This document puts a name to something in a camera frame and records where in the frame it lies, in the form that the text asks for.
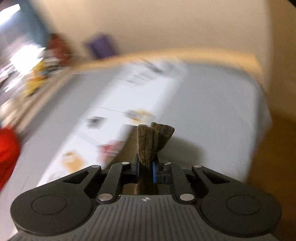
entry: purple object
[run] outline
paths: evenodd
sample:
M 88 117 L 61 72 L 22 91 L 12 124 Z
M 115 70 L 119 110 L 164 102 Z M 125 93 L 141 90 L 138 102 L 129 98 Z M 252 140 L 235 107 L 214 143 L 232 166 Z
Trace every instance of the purple object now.
M 87 45 L 96 58 L 107 58 L 117 55 L 108 35 L 100 34 Z

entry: brown sock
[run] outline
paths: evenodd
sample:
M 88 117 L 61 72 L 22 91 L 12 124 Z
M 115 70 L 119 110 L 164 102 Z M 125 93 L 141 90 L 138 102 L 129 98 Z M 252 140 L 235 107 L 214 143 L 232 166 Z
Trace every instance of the brown sock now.
M 158 145 L 156 148 L 156 152 L 159 152 L 165 147 L 168 140 L 172 137 L 175 128 L 168 125 L 157 124 L 155 122 L 151 123 L 151 127 L 153 127 L 158 133 Z
M 137 184 L 136 194 L 156 194 L 156 185 L 152 180 L 152 160 L 156 154 L 158 134 L 154 128 L 146 125 L 138 125 L 137 149 L 139 156 L 140 180 Z

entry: brown floor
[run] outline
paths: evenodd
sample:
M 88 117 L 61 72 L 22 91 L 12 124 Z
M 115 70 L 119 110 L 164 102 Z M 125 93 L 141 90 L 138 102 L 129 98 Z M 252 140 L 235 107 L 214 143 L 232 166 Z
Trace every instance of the brown floor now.
M 275 235 L 296 241 L 296 123 L 273 116 L 273 127 L 253 160 L 248 183 L 280 201 L 283 213 Z

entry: beige wall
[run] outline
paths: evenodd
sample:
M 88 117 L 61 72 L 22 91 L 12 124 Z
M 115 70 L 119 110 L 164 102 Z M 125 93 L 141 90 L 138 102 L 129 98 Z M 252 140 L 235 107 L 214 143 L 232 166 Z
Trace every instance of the beige wall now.
M 254 53 L 266 80 L 271 38 L 266 0 L 32 0 L 76 50 L 97 32 L 114 36 L 121 53 L 218 47 Z
M 287 0 L 269 2 L 274 45 L 269 103 L 296 120 L 296 8 Z

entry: red cloth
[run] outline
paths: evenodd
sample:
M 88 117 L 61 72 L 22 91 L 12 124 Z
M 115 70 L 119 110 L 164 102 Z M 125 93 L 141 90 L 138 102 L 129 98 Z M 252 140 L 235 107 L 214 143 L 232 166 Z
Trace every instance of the red cloth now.
M 0 190 L 15 168 L 20 148 L 20 142 L 12 129 L 0 129 Z

